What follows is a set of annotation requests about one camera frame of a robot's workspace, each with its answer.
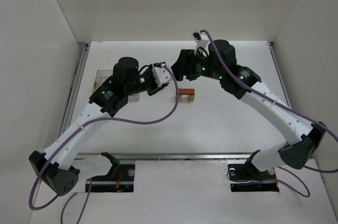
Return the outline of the red-brown long rectangular block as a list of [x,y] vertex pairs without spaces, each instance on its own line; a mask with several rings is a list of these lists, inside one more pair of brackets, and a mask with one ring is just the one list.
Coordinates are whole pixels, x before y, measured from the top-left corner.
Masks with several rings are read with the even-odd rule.
[[194,96],[195,95],[195,90],[194,89],[179,89],[179,95],[181,96]]

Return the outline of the dark striped wood block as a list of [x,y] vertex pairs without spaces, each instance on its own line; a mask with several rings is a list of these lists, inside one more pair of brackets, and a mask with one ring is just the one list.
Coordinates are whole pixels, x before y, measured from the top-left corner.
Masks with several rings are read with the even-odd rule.
[[188,95],[187,100],[193,102],[195,95]]

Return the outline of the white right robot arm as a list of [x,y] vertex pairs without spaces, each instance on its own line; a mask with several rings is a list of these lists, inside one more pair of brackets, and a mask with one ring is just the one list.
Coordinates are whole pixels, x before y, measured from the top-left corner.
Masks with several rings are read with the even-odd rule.
[[226,40],[208,45],[209,54],[183,49],[171,69],[177,81],[199,76],[219,80],[221,88],[251,106],[284,136],[285,143],[257,150],[246,160],[250,173],[264,172],[280,165],[302,169],[318,148],[322,127],[278,106],[279,100],[250,68],[237,64],[235,48]]

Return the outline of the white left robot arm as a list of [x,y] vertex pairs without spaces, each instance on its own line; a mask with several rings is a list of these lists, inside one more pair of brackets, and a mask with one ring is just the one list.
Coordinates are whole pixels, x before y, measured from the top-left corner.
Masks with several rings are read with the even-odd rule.
[[34,151],[29,162],[35,174],[58,196],[69,193],[79,180],[73,161],[99,129],[99,122],[112,119],[128,104],[129,96],[146,92],[152,96],[172,80],[165,62],[143,66],[135,58],[123,57],[112,74],[89,97],[84,110],[63,134],[42,152]]

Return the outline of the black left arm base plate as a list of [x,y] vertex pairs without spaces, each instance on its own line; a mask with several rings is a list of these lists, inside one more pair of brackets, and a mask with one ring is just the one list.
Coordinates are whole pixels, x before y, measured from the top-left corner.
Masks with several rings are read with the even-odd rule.
[[135,163],[123,163],[117,171],[91,178],[92,193],[132,193],[134,191]]

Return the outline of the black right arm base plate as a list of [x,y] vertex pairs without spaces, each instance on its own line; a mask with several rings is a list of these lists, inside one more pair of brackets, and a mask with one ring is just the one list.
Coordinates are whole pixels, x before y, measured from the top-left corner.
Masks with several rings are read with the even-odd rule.
[[229,163],[226,176],[231,192],[279,192],[274,168],[261,172],[245,163]]

